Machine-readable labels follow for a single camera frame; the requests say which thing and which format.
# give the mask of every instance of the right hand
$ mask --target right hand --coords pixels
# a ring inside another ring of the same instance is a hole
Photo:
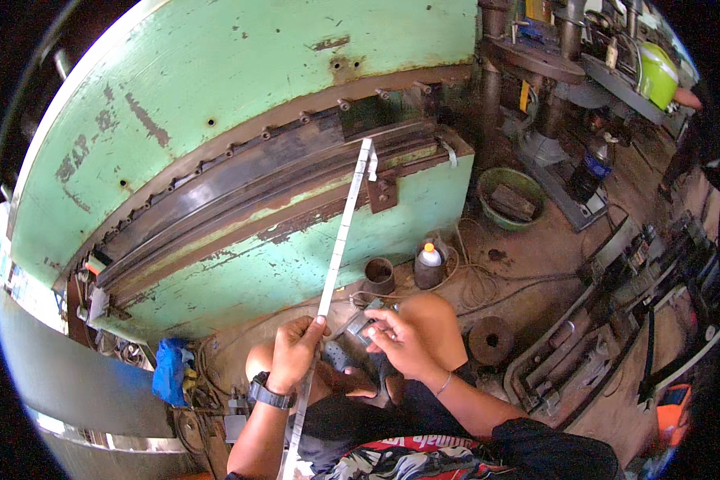
[[[390,363],[406,379],[422,380],[428,373],[440,369],[424,347],[418,332],[412,325],[403,322],[397,313],[392,310],[365,310],[364,313],[368,318],[377,320],[365,330],[365,335],[373,340],[367,351],[384,351]]]

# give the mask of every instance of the hand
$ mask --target hand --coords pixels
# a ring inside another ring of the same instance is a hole
[[[287,395],[309,370],[320,337],[330,334],[324,316],[313,320],[304,315],[278,328],[266,388]]]
[[[366,310],[364,313],[368,318],[376,319],[376,323],[365,331],[365,335],[373,340],[366,351],[384,351],[390,363],[406,379],[422,380],[432,371],[441,370],[424,348],[418,332],[403,322],[397,313],[391,310]]]

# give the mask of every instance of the sheet metal strip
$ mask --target sheet metal strip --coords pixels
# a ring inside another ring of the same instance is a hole
[[[336,235],[336,243],[333,247],[331,263],[328,266],[328,273],[326,274],[326,285],[323,287],[322,297],[320,297],[320,305],[317,308],[317,314],[319,316],[326,316],[328,314],[328,309],[330,309],[331,307],[331,298],[333,298],[333,291],[336,288],[336,277],[338,277],[338,268],[342,264],[342,255],[344,254],[344,247],[347,243],[349,225],[352,223],[352,214],[355,213],[355,204],[358,200],[358,194],[360,192],[360,186],[362,185],[363,175],[365,174],[365,165],[368,163],[368,157],[371,158],[370,165],[368,166],[368,179],[370,181],[376,181],[376,167],[378,166],[378,157],[376,156],[376,150],[373,147],[373,140],[370,138],[364,138],[360,147],[358,162],[355,165],[355,173],[352,176],[352,184],[349,187],[347,203],[344,205],[342,222],[338,228],[338,233]],[[306,415],[307,402],[309,401],[309,393],[312,390],[312,378],[315,375],[316,364],[317,355],[315,354],[315,357],[312,359],[312,364],[310,365],[307,374],[302,380],[301,388],[298,390],[296,419],[293,423],[293,433],[291,434],[291,441],[288,447],[286,464],[282,470],[281,476],[283,478],[291,478],[296,468],[298,444],[301,442],[302,439],[304,417]]]

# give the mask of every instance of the black shorts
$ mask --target black shorts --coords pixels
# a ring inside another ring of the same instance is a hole
[[[454,370],[466,383],[474,378],[465,363]],[[443,407],[421,382],[406,380],[403,405],[378,408],[346,396],[330,396],[307,408],[298,445],[302,459],[312,462],[315,473],[330,470],[354,447],[384,438],[416,436],[423,432],[469,438],[455,417]],[[296,416],[288,418],[286,438],[290,438]]]

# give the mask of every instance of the wristwatch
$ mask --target wristwatch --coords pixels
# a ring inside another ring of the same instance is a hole
[[[296,404],[296,392],[292,392],[290,395],[272,393],[266,389],[267,379],[269,379],[269,372],[259,372],[258,375],[253,377],[248,389],[248,397],[281,410],[288,410]]]

